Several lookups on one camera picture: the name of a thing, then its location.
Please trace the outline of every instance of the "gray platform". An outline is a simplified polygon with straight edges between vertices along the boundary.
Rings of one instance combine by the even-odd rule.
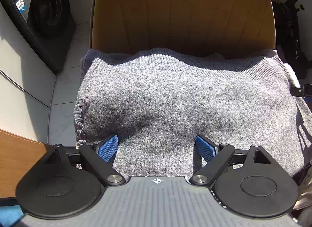
[[[238,216],[221,206],[208,188],[186,182],[184,177],[131,177],[122,186],[108,187],[88,211],[62,220],[26,215],[16,227],[298,227],[284,215],[270,220]]]

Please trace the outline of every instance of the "washing machine label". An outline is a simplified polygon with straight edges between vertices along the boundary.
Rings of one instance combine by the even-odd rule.
[[[15,4],[18,8],[18,11],[22,13],[24,10],[26,10],[26,5],[24,4],[23,0],[18,0],[18,2]]]

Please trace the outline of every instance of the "washing machine door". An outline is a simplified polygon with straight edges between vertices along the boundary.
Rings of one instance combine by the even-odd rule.
[[[30,5],[34,26],[46,37],[60,36],[70,15],[69,0],[32,0]]]

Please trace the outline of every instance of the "round black pad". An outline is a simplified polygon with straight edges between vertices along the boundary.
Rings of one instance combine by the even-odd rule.
[[[265,197],[273,194],[276,191],[276,184],[262,176],[251,176],[244,178],[241,181],[241,189],[251,196]]]
[[[290,212],[298,196],[296,183],[277,164],[244,164],[222,174],[213,191],[229,209],[253,218]]]
[[[62,163],[32,168],[16,187],[23,211],[44,219],[81,213],[100,195],[101,185],[95,176]]]

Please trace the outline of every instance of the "black lever arm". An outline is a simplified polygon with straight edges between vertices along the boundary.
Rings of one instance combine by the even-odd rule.
[[[303,85],[303,88],[296,88],[292,87],[290,88],[290,93],[294,97],[312,97],[312,84],[305,83]]]
[[[235,147],[230,144],[222,146],[223,148],[221,151],[190,178],[192,184],[210,187],[223,173],[225,168],[228,167],[229,162],[234,155]],[[200,182],[198,182],[197,177],[202,177],[203,179],[201,178]]]
[[[90,145],[81,145],[79,152],[82,169],[92,173],[103,186],[122,185],[126,182],[126,179],[104,162]]]

